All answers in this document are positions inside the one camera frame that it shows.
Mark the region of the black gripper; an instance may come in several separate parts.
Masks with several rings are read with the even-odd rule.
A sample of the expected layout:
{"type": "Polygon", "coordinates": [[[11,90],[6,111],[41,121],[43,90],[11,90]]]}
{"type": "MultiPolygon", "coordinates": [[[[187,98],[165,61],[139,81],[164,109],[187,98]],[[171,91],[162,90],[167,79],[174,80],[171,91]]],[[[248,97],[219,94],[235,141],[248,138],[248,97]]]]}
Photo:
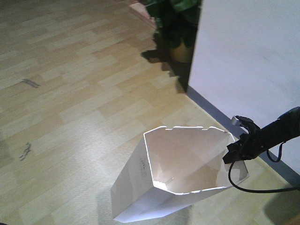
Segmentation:
{"type": "Polygon", "coordinates": [[[259,128],[250,118],[235,116],[248,133],[240,136],[240,140],[227,145],[228,153],[223,156],[225,164],[244,159],[254,159],[270,149],[270,127],[259,128]]]}

